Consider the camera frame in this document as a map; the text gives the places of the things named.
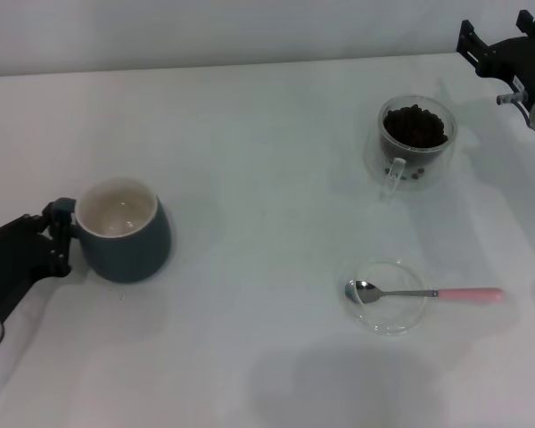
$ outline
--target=glass cup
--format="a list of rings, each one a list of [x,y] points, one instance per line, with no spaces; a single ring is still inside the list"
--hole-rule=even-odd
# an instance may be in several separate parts
[[[417,104],[422,110],[428,110],[438,116],[444,123],[444,134],[448,141],[431,148],[416,148],[403,144],[392,137],[384,127],[384,118],[389,111]],[[406,188],[423,188],[438,181],[448,169],[454,152],[457,124],[449,110],[431,98],[420,95],[402,95],[390,99],[378,116],[378,146],[374,162],[378,169],[386,173],[383,195],[392,197],[400,182]]]

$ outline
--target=white tabletop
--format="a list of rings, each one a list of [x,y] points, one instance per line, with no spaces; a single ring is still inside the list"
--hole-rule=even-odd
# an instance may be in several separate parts
[[[535,134],[507,91],[457,54],[0,78],[0,226],[130,176],[177,233],[135,285],[73,247],[0,428],[535,427]],[[405,93],[453,111],[457,150],[384,204],[360,148]],[[508,301],[375,335],[337,283],[382,255]]]

